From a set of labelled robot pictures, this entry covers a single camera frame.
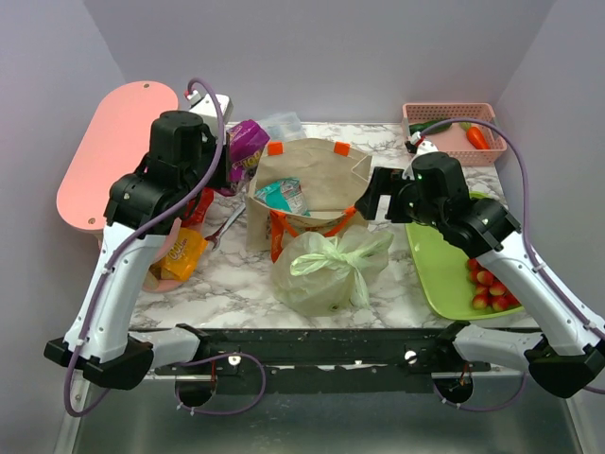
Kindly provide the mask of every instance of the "yellow snack bag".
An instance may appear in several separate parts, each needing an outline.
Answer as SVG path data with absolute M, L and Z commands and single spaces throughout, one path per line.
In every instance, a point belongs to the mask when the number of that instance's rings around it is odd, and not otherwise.
M 160 261 L 162 278 L 186 281 L 196 269 L 201 253 L 208 246 L 203 236 L 191 229 L 181 228 L 170 252 Z

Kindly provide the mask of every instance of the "gray floor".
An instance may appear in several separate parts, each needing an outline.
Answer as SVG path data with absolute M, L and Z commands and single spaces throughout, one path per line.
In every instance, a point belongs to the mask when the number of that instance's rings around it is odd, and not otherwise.
M 479 377 L 469 404 L 506 400 L 518 377 Z M 220 396 L 236 408 L 248 396 Z M 110 393 L 82 419 L 79 454 L 96 453 L 580 453 L 564 401 L 529 382 L 511 408 L 469 413 L 433 394 L 267 395 L 247 413 L 190 416 L 176 411 L 171 381 Z

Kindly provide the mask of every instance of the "strawberry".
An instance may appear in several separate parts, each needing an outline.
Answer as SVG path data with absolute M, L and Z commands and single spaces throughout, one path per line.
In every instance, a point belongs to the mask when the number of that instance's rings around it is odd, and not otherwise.
M 519 303 L 519 300 L 517 300 L 517 298 L 512 293 L 509 293 L 506 298 L 509 302 L 510 307 L 517 307 L 521 305 L 521 303 Z
M 466 268 L 468 268 L 470 271 L 478 270 L 479 262 L 476 261 L 476 258 L 469 258 L 466 261 Z
M 480 270 L 473 270 L 471 272 L 469 272 L 469 281 L 471 281 L 473 284 L 478 284 L 479 280 L 478 280 L 478 275 L 481 271 Z
M 493 284 L 493 274 L 489 271 L 480 271 L 476 274 L 476 280 L 479 284 L 483 286 L 491 286 Z
M 473 308 L 474 309 L 485 309 L 488 306 L 488 297 L 487 295 L 476 295 L 473 298 Z
M 509 300 L 507 300 L 506 296 L 494 296 L 492 298 L 492 307 L 496 312 L 502 312 L 509 308 Z
M 504 287 L 500 281 L 494 281 L 493 284 L 490 285 L 490 294 L 492 296 L 502 296 L 506 294 L 507 288 Z
M 482 286 L 481 284 L 477 284 L 475 287 L 475 295 L 486 295 L 488 296 L 490 288 L 486 286 Z

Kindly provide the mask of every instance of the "cucumber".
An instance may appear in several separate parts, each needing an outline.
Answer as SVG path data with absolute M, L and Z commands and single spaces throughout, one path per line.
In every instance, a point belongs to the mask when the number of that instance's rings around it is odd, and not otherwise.
M 435 123 L 439 123 L 440 121 L 443 121 L 445 119 L 446 118 L 440 118 L 439 120 L 431 120 L 431 121 L 426 121 L 424 123 L 416 123 L 414 125 L 409 125 L 409 134 L 412 135 L 412 134 L 415 134 L 416 132 L 422 132 L 429 126 L 433 126 Z M 438 134 L 440 132 L 447 131 L 450 129 L 450 126 L 452 126 L 451 123 L 449 125 L 440 126 L 437 129 L 431 131 L 428 135 Z

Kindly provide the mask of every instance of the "marble countertop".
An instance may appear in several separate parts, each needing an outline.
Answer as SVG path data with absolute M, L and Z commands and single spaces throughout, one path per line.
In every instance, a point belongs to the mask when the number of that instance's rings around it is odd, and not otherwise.
M 351 144 L 369 153 L 373 166 L 406 167 L 401 125 L 306 124 L 307 137 Z M 464 167 L 468 185 L 504 199 L 493 166 Z M 217 196 L 210 207 L 203 234 L 209 235 L 242 202 L 241 196 Z M 246 216 L 227 231 L 220 248 L 205 252 L 193 276 L 182 287 L 165 294 L 142 292 L 132 327 L 171 327 L 187 323 L 207 328 L 418 328 L 442 327 L 451 321 L 429 308 L 412 261 L 404 225 L 384 220 L 388 201 L 382 200 L 371 230 L 394 233 L 389 265 L 370 286 L 372 307 L 344 309 L 331 317 L 304 317 L 272 296 L 268 252 L 245 248 Z M 481 321 L 484 327 L 536 326 L 525 313 Z

